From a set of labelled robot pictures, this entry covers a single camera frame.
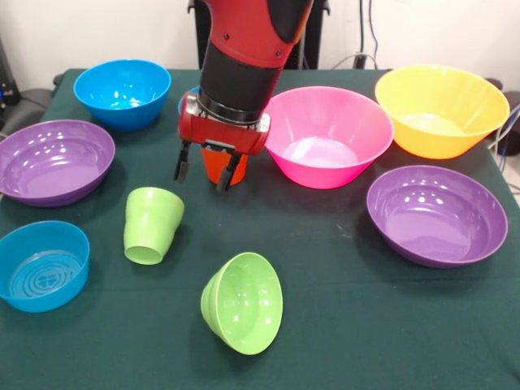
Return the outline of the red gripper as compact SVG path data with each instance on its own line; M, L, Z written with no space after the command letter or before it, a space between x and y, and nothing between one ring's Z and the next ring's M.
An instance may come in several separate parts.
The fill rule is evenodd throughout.
M271 129L271 117L263 113L257 123L250 125L225 123L208 115L197 101L198 94L186 92L182 97L178 133L183 140L174 173L174 181L184 182L189 171L189 149L191 142L211 145L214 149L227 149L232 154L223 165L219 181L216 184L218 192L229 189L233 176L240 163L240 154L259 154L266 144Z

